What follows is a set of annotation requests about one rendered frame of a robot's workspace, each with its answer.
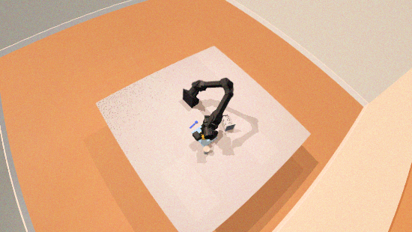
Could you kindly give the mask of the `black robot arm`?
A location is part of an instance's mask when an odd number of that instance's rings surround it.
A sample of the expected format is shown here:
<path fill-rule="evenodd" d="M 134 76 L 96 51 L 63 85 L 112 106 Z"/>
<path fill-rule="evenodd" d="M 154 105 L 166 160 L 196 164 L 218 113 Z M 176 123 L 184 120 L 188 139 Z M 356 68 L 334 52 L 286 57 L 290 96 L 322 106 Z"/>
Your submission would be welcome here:
<path fill-rule="evenodd" d="M 222 121 L 222 115 L 229 101 L 234 96 L 234 84 L 228 78 L 220 81 L 203 81 L 197 80 L 192 82 L 192 87 L 187 91 L 192 97 L 196 97 L 199 91 L 206 91 L 207 88 L 223 88 L 225 94 L 220 101 L 217 109 L 211 115 L 205 115 L 203 120 L 204 139 L 214 140 L 217 137 L 218 131 L 214 131 Z M 215 126 L 212 124 L 214 123 Z"/>

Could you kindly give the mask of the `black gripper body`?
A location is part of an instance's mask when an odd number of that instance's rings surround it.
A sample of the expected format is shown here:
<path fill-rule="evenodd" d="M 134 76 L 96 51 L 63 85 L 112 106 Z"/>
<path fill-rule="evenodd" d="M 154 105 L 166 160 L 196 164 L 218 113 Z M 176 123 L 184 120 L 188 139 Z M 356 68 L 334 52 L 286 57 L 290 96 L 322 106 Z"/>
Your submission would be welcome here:
<path fill-rule="evenodd" d="M 204 128 L 203 128 L 203 126 L 201 125 L 201 128 L 200 128 L 202 131 L 200 132 L 200 133 L 198 133 L 198 131 L 195 131 L 194 133 L 193 133 L 193 138 L 196 140 L 196 141 L 199 141 L 200 139 L 202 139 L 202 135 L 204 135 Z"/>

